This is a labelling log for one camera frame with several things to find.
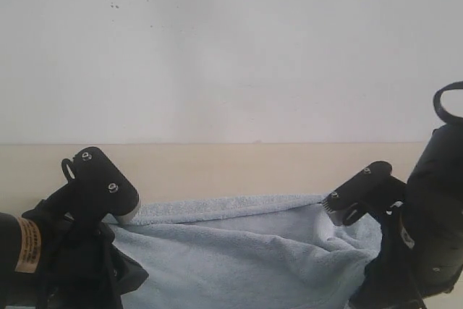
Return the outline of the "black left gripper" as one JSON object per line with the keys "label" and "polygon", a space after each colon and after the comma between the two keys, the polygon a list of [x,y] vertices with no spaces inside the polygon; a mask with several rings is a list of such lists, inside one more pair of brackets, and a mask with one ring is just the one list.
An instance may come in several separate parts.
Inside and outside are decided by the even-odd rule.
{"label": "black left gripper", "polygon": [[148,272],[113,246],[109,192],[60,190],[14,218],[14,306],[118,308]]}

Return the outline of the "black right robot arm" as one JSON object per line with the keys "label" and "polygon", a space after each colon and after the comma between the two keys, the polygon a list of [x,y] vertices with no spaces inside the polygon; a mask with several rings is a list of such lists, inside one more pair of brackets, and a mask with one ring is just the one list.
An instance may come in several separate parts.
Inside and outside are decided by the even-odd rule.
{"label": "black right robot arm", "polygon": [[460,124],[433,131],[381,232],[351,308],[424,308],[426,298],[453,290],[462,273]]}

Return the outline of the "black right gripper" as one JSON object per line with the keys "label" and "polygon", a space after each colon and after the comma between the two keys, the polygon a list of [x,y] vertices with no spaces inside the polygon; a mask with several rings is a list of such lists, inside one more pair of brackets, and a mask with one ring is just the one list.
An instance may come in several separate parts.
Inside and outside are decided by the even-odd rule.
{"label": "black right gripper", "polygon": [[354,309],[425,308],[426,304],[413,274],[411,250],[401,231],[417,230],[426,216],[417,211],[392,211],[380,221],[381,248],[365,267],[365,280],[350,297]]}

